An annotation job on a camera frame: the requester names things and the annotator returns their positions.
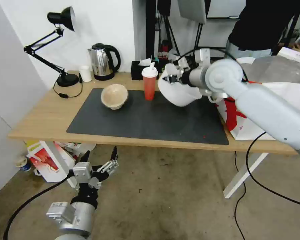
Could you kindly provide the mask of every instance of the lamp shade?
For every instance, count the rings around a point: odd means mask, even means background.
[[[72,7],[65,8],[61,13],[50,12],[47,18],[53,24],[62,24],[71,31],[74,31],[75,15]]]

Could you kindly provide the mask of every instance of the electric kettle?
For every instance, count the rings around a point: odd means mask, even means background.
[[[105,81],[114,77],[114,73],[118,71],[121,59],[118,50],[111,45],[97,43],[88,49],[94,78]],[[113,66],[113,60],[110,52],[114,52],[118,64]]]

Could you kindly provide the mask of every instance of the black desk mat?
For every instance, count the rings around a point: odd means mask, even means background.
[[[111,110],[101,102],[102,90],[92,89],[68,133],[229,144],[218,110],[206,97],[177,107],[160,92],[153,101],[146,101],[144,91],[129,90],[127,102],[119,110]]]

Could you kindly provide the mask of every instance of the white table leg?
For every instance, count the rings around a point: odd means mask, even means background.
[[[54,145],[53,142],[40,141],[41,145],[45,148],[49,156],[53,159],[54,163],[60,170],[63,170],[61,173],[62,179],[64,179],[69,173],[69,167],[67,163],[64,161],[63,157],[59,153],[58,149]],[[67,179],[68,183],[71,187],[75,188],[77,186],[77,181],[74,177]]]
[[[256,169],[256,167],[265,159],[268,153],[253,153],[248,158],[248,165],[250,172]],[[234,176],[232,181],[224,189],[223,195],[225,198],[230,198],[231,195],[241,186],[241,184],[249,177],[246,164],[244,164],[239,172]]]

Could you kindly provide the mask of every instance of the concrete floor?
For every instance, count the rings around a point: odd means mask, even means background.
[[[113,146],[97,145],[93,165],[105,163]],[[242,194],[230,199],[223,189],[236,174],[234,153],[119,146],[118,171],[103,182],[92,239],[241,239],[233,211]],[[244,162],[238,154],[238,165]],[[255,171],[261,183],[300,201],[300,157],[270,154]],[[40,177],[18,172],[0,191],[0,239],[13,211],[47,188]],[[54,201],[70,201],[75,191],[64,183],[19,213],[9,239],[54,239],[60,232],[45,213]],[[246,239],[299,239],[300,206],[247,180],[238,206]]]

